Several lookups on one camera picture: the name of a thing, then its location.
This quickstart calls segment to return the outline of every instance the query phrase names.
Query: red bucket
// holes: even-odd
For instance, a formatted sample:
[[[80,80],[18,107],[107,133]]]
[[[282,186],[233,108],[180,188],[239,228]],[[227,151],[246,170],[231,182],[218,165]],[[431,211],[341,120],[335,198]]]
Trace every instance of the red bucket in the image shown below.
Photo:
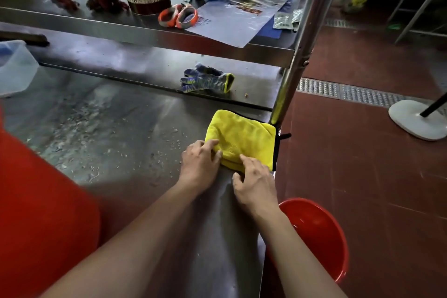
[[[335,218],[320,205],[303,198],[279,204],[295,231],[336,283],[348,270],[349,252],[345,234]]]
[[[98,248],[99,208],[5,132],[1,117],[0,292],[36,297]]]

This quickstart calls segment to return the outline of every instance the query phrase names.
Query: yellow microfiber towel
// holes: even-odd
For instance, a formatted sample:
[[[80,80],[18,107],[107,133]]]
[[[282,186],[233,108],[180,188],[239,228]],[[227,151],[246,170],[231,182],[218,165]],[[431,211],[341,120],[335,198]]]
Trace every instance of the yellow microfiber towel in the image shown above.
[[[222,150],[221,164],[244,172],[239,154],[258,159],[273,170],[276,128],[244,118],[227,110],[218,110],[208,126],[205,140],[219,139],[215,151]]]

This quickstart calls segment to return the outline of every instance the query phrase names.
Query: stand base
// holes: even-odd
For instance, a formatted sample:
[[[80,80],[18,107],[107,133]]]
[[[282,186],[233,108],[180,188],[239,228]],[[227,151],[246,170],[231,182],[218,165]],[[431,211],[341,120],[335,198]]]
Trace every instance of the stand base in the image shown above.
[[[424,140],[439,140],[447,136],[447,118],[434,111],[424,118],[420,113],[428,105],[414,100],[401,100],[388,109],[390,118],[402,129]]]

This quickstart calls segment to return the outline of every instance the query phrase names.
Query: work glove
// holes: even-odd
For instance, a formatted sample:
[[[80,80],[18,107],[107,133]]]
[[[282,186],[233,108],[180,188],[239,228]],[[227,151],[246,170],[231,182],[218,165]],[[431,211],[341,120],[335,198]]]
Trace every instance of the work glove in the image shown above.
[[[218,69],[206,67],[202,64],[200,64],[199,69],[209,73],[202,73],[197,69],[185,70],[185,78],[180,78],[180,81],[183,84],[182,91],[184,93],[200,90],[213,90],[224,93],[230,91],[234,81],[234,75],[231,73],[223,73]]]

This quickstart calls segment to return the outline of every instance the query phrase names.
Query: metal shelf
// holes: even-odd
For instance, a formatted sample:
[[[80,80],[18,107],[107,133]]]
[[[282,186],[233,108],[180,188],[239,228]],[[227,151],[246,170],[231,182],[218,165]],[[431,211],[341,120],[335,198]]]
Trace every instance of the metal shelf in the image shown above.
[[[246,47],[237,48],[184,30],[161,27],[155,15],[92,13],[85,5],[87,0],[76,1],[81,4],[79,11],[69,14],[50,0],[0,0],[0,21],[279,67],[289,67],[293,58],[294,32],[284,31],[277,40],[256,36]]]

